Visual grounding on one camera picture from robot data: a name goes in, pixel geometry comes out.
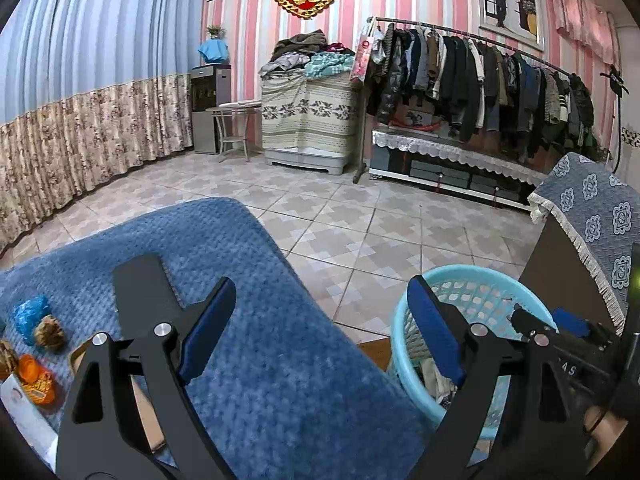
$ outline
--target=small table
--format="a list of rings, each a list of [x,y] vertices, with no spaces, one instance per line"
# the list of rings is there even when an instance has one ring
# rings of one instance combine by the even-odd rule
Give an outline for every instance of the small table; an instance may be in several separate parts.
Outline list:
[[[226,155],[230,150],[225,150],[226,144],[233,144],[234,142],[242,142],[242,146],[244,147],[244,156],[246,160],[249,161],[249,154],[246,148],[246,128],[249,122],[249,115],[260,113],[262,110],[262,102],[257,100],[250,101],[238,101],[233,103],[225,103],[215,108],[207,108],[207,112],[211,112],[213,114],[214,120],[218,126],[218,140],[220,141],[220,156],[218,157],[218,162],[222,162],[225,160]],[[226,118],[233,117],[243,117],[244,125],[241,128],[240,124],[238,124],[238,134],[237,135],[229,135],[227,130],[227,124],[230,122],[226,121]]]

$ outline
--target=metal screw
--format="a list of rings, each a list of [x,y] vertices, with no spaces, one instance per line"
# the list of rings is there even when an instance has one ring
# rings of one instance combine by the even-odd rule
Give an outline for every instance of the metal screw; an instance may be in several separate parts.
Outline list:
[[[475,323],[471,325],[471,333],[478,337],[484,337],[489,333],[489,329],[483,324]]]
[[[160,324],[157,324],[156,327],[154,328],[154,334],[162,337],[163,335],[167,335],[169,332],[171,332],[171,330],[172,330],[172,327],[170,324],[160,323]]]
[[[107,342],[107,335],[104,332],[98,332],[91,342],[96,346],[104,345]]]
[[[538,346],[549,345],[549,338],[544,334],[536,334],[536,336],[533,338],[533,341],[535,341],[536,345]]]

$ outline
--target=gray patterned cloth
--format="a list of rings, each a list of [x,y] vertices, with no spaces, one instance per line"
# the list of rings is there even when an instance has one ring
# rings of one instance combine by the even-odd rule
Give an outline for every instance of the gray patterned cloth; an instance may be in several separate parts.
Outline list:
[[[529,197],[532,218],[551,213],[574,243],[618,331],[626,316],[631,248],[640,241],[640,195],[577,153],[558,161]]]

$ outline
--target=blue gripper pad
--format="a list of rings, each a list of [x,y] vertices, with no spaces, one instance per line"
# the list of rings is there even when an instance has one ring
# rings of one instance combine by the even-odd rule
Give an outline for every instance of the blue gripper pad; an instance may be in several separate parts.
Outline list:
[[[570,332],[576,337],[587,337],[590,333],[589,325],[585,320],[574,316],[564,308],[556,308],[551,316],[560,330]]]
[[[438,311],[438,298],[415,277],[407,286],[406,300],[438,370],[456,386],[462,386],[466,374],[460,366],[460,345]]]
[[[236,307],[236,286],[225,279],[182,345],[178,375],[185,384],[201,375]]]

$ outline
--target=white paper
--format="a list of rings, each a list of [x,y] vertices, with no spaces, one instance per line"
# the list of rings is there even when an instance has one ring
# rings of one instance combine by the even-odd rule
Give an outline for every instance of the white paper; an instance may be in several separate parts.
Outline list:
[[[55,472],[58,434],[24,393],[15,374],[0,385],[0,399],[27,443]]]

